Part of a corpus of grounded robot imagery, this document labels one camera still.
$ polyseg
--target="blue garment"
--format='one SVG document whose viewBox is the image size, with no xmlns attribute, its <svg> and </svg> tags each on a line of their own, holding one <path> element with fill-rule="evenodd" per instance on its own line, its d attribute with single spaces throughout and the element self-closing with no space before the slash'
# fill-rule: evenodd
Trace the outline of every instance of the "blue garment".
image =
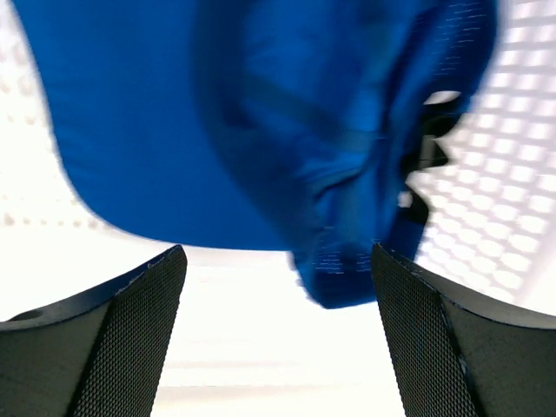
<svg viewBox="0 0 556 417">
<path fill-rule="evenodd" d="M 14 3 L 90 209 L 152 239 L 291 251 L 325 308 L 374 300 L 375 242 L 415 255 L 426 217 L 398 208 L 401 167 L 423 115 L 467 111 L 497 22 L 495 0 Z M 440 90 L 460 95 L 424 107 Z"/>
</svg>

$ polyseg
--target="ribbed black surface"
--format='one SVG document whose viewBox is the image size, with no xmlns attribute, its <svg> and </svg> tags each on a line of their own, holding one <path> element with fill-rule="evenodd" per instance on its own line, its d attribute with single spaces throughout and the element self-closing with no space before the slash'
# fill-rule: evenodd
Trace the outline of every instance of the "ribbed black surface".
<svg viewBox="0 0 556 417">
<path fill-rule="evenodd" d="M 477 417 L 440 296 L 381 247 L 372 270 L 407 417 Z"/>
<path fill-rule="evenodd" d="M 186 268 L 176 246 L 114 280 L 0 323 L 0 416 L 149 416 Z"/>
</svg>

